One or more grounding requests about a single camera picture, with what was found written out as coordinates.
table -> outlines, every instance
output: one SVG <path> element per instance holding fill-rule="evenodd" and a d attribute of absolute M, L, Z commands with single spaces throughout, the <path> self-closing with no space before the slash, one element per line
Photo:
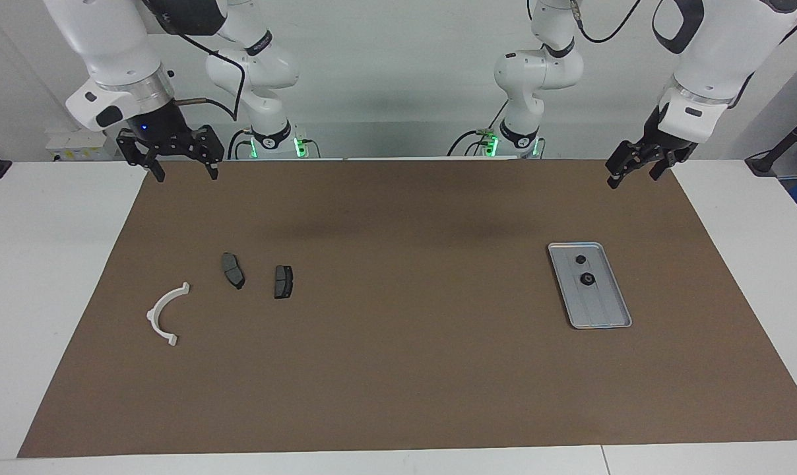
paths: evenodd
<path fill-rule="evenodd" d="M 0 473 L 797 473 L 797 442 L 11 460 L 143 174 L 18 163 L 0 181 Z M 797 384 L 797 206 L 742 162 L 692 160 L 676 175 Z"/>

robotic arm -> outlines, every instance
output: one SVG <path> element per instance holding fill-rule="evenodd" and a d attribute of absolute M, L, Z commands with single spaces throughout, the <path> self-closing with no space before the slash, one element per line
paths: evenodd
<path fill-rule="evenodd" d="M 44 3 L 90 75 L 67 99 L 73 117 L 94 131 L 126 120 L 129 127 L 118 134 L 118 147 L 129 165 L 147 168 L 158 181 L 164 180 L 164 169 L 157 157 L 176 154 L 202 162 L 216 179 L 223 145 L 211 126 L 191 130 L 185 123 L 132 0 Z"/>
<path fill-rule="evenodd" d="M 290 138 L 293 127 L 281 99 L 272 90 L 296 84 L 299 67 L 287 51 L 272 44 L 272 33 L 262 23 L 253 0 L 228 0 L 228 12 L 218 35 L 241 47 L 218 54 L 238 63 L 247 73 L 241 102 L 249 114 L 251 136 L 268 153 L 295 150 L 295 141 Z M 208 56 L 205 69 L 214 84 L 232 96 L 238 95 L 241 73 L 237 67 Z"/>
<path fill-rule="evenodd" d="M 540 49 L 511 52 L 495 64 L 495 83 L 507 93 L 507 110 L 495 124 L 499 154 L 532 154 L 544 114 L 536 94 L 571 87 L 583 75 L 570 0 L 537 0 L 531 30 Z"/>
<path fill-rule="evenodd" d="M 218 87 L 238 98 L 241 69 L 245 71 L 239 99 L 247 109 L 250 133 L 267 152 L 295 150 L 293 127 L 272 90 L 299 81 L 299 67 L 287 51 L 272 44 L 272 33 L 254 0 L 143 0 L 158 23 L 172 35 L 219 35 L 239 48 L 208 56 L 205 69 Z"/>
<path fill-rule="evenodd" d="M 797 0 L 674 0 L 682 15 L 669 39 L 654 33 L 680 64 L 660 102 L 645 123 L 639 142 L 623 141 L 607 160 L 607 183 L 615 189 L 627 174 L 656 162 L 658 179 L 685 162 L 713 133 L 728 108 L 736 105 L 749 79 L 797 28 Z"/>

white plastic bracket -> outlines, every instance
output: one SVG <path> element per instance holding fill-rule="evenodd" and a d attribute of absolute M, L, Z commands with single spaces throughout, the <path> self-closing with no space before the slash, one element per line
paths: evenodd
<path fill-rule="evenodd" d="M 167 303 L 170 303 L 176 297 L 187 295 L 188 292 L 190 292 L 190 284 L 185 282 L 180 288 L 173 289 L 172 291 L 167 292 L 167 294 L 164 294 L 164 297 L 160 298 L 157 303 L 155 303 L 155 306 L 146 313 L 146 319 L 148 319 L 149 323 L 152 324 L 152 329 L 155 330 L 155 333 L 166 338 L 167 342 L 170 343 L 170 346 L 175 346 L 175 343 L 178 342 L 179 337 L 172 333 L 167 333 L 166 331 L 161 330 L 161 327 L 158 326 L 158 317 L 161 316 L 161 310 L 166 307 Z"/>

metal tray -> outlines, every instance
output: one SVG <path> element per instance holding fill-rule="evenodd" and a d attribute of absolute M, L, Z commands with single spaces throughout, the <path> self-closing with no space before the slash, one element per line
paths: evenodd
<path fill-rule="evenodd" d="M 633 324 L 603 246 L 551 243 L 548 253 L 572 327 L 627 328 Z"/>

